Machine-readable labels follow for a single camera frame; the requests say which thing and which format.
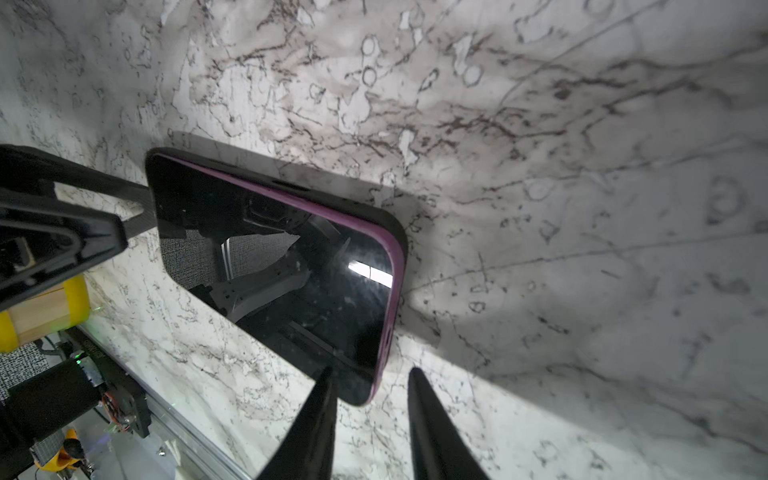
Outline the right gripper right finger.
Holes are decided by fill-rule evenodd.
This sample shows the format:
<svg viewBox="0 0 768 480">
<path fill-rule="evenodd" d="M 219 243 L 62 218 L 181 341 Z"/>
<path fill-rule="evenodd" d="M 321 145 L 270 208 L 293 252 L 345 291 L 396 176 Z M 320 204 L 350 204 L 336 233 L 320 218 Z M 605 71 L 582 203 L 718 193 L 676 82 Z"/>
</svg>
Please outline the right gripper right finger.
<svg viewBox="0 0 768 480">
<path fill-rule="evenodd" d="M 417 367 L 409 372 L 408 415 L 415 479 L 488 479 Z"/>
</svg>

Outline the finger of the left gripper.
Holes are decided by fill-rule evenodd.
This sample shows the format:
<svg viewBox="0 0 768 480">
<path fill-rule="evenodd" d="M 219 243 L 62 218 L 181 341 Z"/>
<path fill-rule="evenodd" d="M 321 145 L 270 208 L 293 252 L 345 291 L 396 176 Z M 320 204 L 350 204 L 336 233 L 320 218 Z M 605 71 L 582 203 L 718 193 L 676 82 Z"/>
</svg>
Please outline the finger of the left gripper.
<svg viewBox="0 0 768 480">
<path fill-rule="evenodd" d="M 1 308 L 7 310 L 123 252 L 114 214 L 1 190 Z"/>
<path fill-rule="evenodd" d="M 140 205 L 142 212 L 124 222 L 128 238 L 142 234 L 157 225 L 148 187 L 110 176 L 36 148 L 1 145 L 2 188 L 56 199 L 55 183 Z"/>
</svg>

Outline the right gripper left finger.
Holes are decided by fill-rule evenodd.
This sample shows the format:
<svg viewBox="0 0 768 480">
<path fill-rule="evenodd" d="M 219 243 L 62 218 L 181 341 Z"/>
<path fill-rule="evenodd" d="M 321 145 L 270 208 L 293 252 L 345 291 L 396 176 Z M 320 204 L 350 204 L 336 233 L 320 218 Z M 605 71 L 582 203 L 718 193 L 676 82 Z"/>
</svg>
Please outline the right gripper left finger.
<svg viewBox="0 0 768 480">
<path fill-rule="evenodd" d="M 281 445 L 258 479 L 330 479 L 337 407 L 335 375 L 327 367 L 318 377 Z"/>
</svg>

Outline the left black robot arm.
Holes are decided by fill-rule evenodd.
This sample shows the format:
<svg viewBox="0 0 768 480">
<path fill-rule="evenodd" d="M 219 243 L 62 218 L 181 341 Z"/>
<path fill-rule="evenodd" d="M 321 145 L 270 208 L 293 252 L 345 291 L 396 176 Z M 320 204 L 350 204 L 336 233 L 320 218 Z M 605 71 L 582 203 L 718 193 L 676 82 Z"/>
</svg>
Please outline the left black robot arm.
<svg viewBox="0 0 768 480">
<path fill-rule="evenodd" d="M 1 149 L 1 349 L 53 333 L 59 362 L 1 403 L 1 475 L 35 466 L 66 477 L 93 469 L 71 423 L 102 407 L 111 424 L 150 432 L 145 390 L 80 325 L 91 315 L 85 272 L 156 224 L 145 186 L 32 147 Z"/>
</svg>

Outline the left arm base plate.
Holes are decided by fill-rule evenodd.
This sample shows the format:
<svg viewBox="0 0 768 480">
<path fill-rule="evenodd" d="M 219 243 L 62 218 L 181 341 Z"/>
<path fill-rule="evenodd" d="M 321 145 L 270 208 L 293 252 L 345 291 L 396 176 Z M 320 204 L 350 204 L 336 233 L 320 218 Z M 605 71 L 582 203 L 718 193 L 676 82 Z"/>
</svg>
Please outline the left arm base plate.
<svg viewBox="0 0 768 480">
<path fill-rule="evenodd" d="M 76 360 L 99 391 L 99 403 L 110 422 L 119 431 L 146 438 L 151 413 L 140 384 L 81 329 L 67 329 L 61 338 L 71 345 L 69 357 Z"/>
</svg>

